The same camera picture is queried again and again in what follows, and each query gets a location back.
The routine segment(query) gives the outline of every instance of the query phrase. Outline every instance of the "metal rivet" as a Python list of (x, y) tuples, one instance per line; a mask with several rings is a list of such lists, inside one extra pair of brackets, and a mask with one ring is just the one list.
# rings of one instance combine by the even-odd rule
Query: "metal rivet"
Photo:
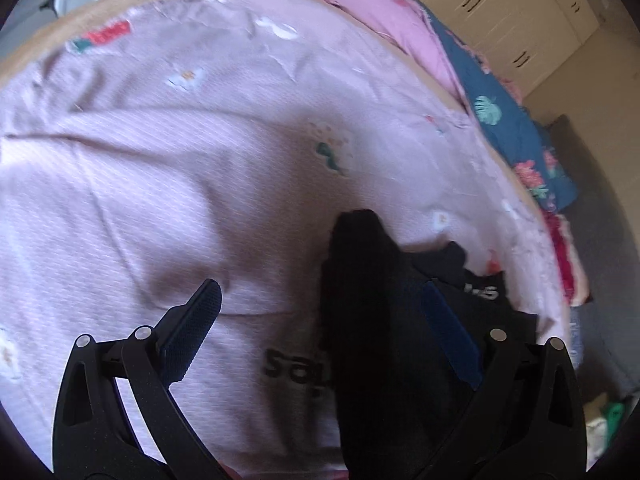
[(552, 337), (550, 342), (551, 346), (556, 350), (564, 350), (564, 343), (562, 342), (562, 339), (558, 337)]
[(151, 335), (150, 326), (141, 326), (139, 329), (136, 330), (136, 333), (134, 334), (134, 336), (136, 336), (136, 339), (146, 339), (150, 335)]
[(78, 339), (76, 339), (76, 346), (78, 348), (83, 348), (87, 346), (91, 342), (91, 337), (87, 334), (81, 335)]
[(489, 332), (489, 335), (491, 336), (491, 339), (496, 341), (505, 341), (507, 339), (507, 333), (501, 328), (494, 328)]

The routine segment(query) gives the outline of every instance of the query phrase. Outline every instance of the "green object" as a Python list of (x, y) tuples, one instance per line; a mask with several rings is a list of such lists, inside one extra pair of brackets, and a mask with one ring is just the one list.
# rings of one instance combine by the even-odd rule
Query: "green object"
[(602, 414), (607, 419), (607, 447), (609, 447), (625, 414), (625, 405), (621, 402), (610, 402), (604, 407)]
[(326, 157), (326, 166), (333, 171), (340, 172), (340, 168), (335, 161), (334, 150), (326, 142), (319, 142), (316, 147), (316, 153)]
[(80, 54), (82, 54), (89, 47), (94, 46), (91, 40), (88, 40), (87, 38), (76, 38), (75, 40), (71, 40), (71, 43)]

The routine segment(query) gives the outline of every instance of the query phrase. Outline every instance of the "white cabinet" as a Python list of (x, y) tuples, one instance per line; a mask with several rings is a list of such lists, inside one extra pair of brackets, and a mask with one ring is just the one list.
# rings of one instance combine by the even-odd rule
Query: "white cabinet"
[(524, 95), (598, 28), (586, 0), (421, 0)]

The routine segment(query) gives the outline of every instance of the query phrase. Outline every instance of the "gray carpet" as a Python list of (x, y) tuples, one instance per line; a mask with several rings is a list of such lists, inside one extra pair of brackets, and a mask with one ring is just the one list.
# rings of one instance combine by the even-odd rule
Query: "gray carpet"
[(562, 213), (591, 284), (593, 300), (579, 308), (584, 400), (602, 392), (622, 399), (640, 389), (640, 259), (628, 221), (590, 150), (561, 116), (549, 132), (578, 199)]

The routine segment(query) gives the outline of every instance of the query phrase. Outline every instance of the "green leaf print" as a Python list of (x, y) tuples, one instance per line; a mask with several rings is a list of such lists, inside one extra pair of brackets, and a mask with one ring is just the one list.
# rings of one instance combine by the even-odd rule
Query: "green leaf print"
[(543, 184), (542, 186), (530, 188), (529, 192), (535, 198), (546, 198), (546, 194), (549, 193), (549, 188)]
[(474, 103), (478, 121), (495, 126), (502, 118), (500, 107), (485, 95), (481, 95)]

